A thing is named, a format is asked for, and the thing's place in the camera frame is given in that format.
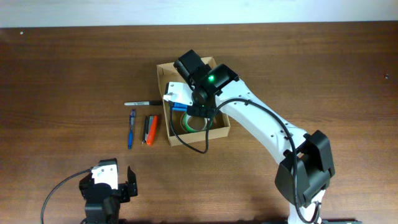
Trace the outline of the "blue plastic case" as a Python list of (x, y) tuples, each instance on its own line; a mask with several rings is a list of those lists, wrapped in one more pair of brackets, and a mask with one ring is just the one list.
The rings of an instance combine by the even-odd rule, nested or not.
[(170, 105), (171, 105), (173, 111), (186, 112), (188, 109), (188, 105), (181, 104), (181, 103), (172, 103)]

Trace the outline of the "brown cardboard box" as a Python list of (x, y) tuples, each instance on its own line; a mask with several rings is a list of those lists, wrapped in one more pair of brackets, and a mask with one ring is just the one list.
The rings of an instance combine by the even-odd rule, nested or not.
[[(158, 86), (161, 96), (165, 94), (165, 88), (168, 82), (185, 83), (185, 80), (180, 76), (180, 74), (174, 67), (173, 62), (156, 65), (156, 68), (157, 68)], [(175, 137), (170, 127), (170, 110), (168, 102), (164, 101), (163, 109), (164, 109), (164, 121), (166, 125), (167, 137), (169, 139), (169, 143), (171, 146), (181, 145), (182, 143)], [(174, 125), (175, 132), (184, 142), (193, 143), (193, 142), (205, 141), (205, 131), (188, 133), (183, 128), (182, 111), (173, 111), (172, 122)], [(191, 128), (194, 127), (198, 129), (200, 126), (203, 126), (205, 122), (204, 119), (201, 118), (191, 118), (188, 124), (190, 125)], [(216, 115), (209, 132), (209, 139), (227, 137), (229, 134), (230, 127), (231, 125), (227, 115), (225, 114)]]

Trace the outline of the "blue ballpoint pen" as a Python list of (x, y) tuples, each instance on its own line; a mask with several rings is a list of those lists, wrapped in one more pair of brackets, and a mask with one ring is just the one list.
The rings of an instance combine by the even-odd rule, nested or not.
[(135, 109), (133, 109), (129, 115), (129, 136), (127, 142), (127, 148), (132, 149), (132, 144), (134, 141), (134, 121), (135, 121)]

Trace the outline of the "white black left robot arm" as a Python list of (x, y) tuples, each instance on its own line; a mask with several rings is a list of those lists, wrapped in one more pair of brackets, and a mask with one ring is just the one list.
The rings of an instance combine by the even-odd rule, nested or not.
[(116, 165), (96, 166), (80, 181), (79, 188), (86, 201), (86, 223), (129, 223), (119, 217), (119, 211), (122, 203), (138, 195), (136, 174), (130, 167), (127, 181), (119, 184)]

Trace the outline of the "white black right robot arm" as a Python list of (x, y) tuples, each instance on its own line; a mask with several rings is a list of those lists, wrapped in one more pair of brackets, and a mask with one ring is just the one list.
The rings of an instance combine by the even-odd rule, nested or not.
[(224, 64), (211, 68), (189, 50), (174, 62), (183, 78), (171, 83), (166, 95), (177, 95), (178, 103), (206, 111), (209, 133), (218, 113), (235, 119), (271, 154), (278, 170), (275, 185), (289, 202), (288, 223), (323, 223), (322, 198), (335, 175), (328, 137), (313, 134), (286, 121), (257, 98), (238, 74)]

